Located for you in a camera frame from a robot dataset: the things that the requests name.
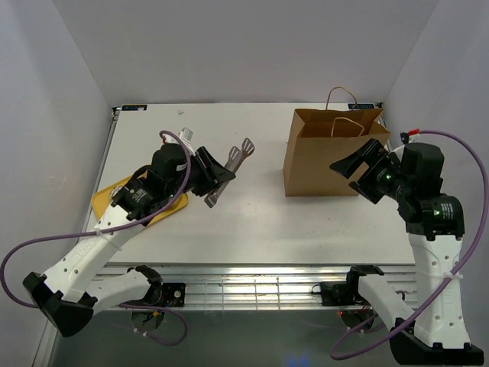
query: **brown paper bag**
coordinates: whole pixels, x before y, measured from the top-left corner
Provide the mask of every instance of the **brown paper bag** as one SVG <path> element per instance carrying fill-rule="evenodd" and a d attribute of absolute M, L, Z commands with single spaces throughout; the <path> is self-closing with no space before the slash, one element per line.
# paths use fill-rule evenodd
<path fill-rule="evenodd" d="M 347 180 L 331 171 L 329 165 L 346 158 L 371 138 L 387 143 L 390 133 L 377 122 L 383 109 L 328 109 L 331 92 L 337 88 L 346 90 L 339 86 L 331 89 L 325 110 L 294 111 L 283 163 L 285 196 L 358 195 L 348 182 L 357 180 L 365 167 Z"/>

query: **gray wall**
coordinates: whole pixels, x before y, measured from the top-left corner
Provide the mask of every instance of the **gray wall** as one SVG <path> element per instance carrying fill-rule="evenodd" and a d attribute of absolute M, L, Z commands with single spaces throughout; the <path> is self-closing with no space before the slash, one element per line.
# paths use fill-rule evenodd
<path fill-rule="evenodd" d="M 0 258 L 19 242 L 79 231 L 110 109 L 50 0 L 0 0 Z M 33 245 L 8 283 L 58 261 L 73 242 Z M 45 318 L 0 292 L 0 364 L 31 365 Z"/>
<path fill-rule="evenodd" d="M 116 106 L 324 102 L 337 85 L 383 101 L 437 1 L 54 3 Z"/>
<path fill-rule="evenodd" d="M 395 135 L 410 128 L 439 129 L 457 134 L 489 165 L 489 3 L 440 2 L 416 42 L 386 100 L 387 124 Z M 465 209 L 467 248 L 481 215 L 481 174 L 463 148 L 442 138 L 445 154 L 444 191 L 457 196 Z M 473 342 L 489 352 L 485 306 L 489 234 L 462 269 L 464 315 Z"/>

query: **paper bag handle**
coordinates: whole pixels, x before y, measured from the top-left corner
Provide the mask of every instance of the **paper bag handle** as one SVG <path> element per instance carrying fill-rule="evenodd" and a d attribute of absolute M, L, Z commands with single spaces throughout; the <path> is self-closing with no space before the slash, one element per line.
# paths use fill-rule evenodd
<path fill-rule="evenodd" d="M 328 104 L 329 104 L 329 99 L 331 98 L 331 92 L 335 89 L 343 89 L 344 91 L 348 92 L 350 94 L 350 96 L 353 97 L 353 99 L 355 100 L 355 105 L 353 106 L 353 108 L 355 108 L 357 105 L 358 105 L 358 102 L 357 102 L 357 99 L 355 98 L 355 96 L 353 96 L 353 93 L 350 92 L 348 89 L 346 89 L 345 87 L 343 86 L 336 86 L 335 88 L 331 89 L 329 91 L 329 94 L 328 94 L 328 99 L 326 100 L 326 109 L 328 109 Z"/>
<path fill-rule="evenodd" d="M 333 137 L 333 133 L 335 132 L 335 124 L 336 124 L 336 120 L 339 120 L 339 119 L 343 119 L 343 120 L 346 120 L 346 121 L 350 121 L 350 122 L 353 122 L 355 125 L 359 126 L 361 128 L 360 130 L 360 134 L 358 134 L 358 136 L 362 135 L 365 131 L 365 128 L 360 125 L 358 122 L 355 122 L 351 119 L 347 119 L 346 117 L 337 117 L 336 119 L 333 120 L 333 126 L 331 127 L 331 137 Z"/>

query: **red cable connector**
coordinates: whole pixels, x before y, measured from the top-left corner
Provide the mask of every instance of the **red cable connector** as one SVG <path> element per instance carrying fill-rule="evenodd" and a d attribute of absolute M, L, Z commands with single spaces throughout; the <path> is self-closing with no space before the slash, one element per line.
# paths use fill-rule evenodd
<path fill-rule="evenodd" d="M 409 131 L 407 132 L 407 134 L 408 134 L 409 136 L 413 136 L 413 135 L 419 134 L 419 129 L 418 129 L 418 128 L 415 128 L 414 130 L 409 130 Z"/>

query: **white tabletop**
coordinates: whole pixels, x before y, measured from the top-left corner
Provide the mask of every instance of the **white tabletop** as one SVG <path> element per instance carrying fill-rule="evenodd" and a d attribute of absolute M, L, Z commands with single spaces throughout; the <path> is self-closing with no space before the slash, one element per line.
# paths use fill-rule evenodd
<path fill-rule="evenodd" d="M 151 162 L 158 132 L 193 130 L 193 147 L 204 145 L 225 163 L 232 145 L 249 137 L 256 146 L 209 209 L 189 195 L 189 205 L 144 230 L 112 258 L 112 264 L 350 265 L 411 264 L 413 255 L 397 205 L 355 197 L 285 197 L 282 166 L 296 108 L 323 104 L 149 105 L 121 112 L 99 189 Z M 333 109 L 347 109 L 333 104 Z M 96 218 L 91 215 L 89 228 Z"/>

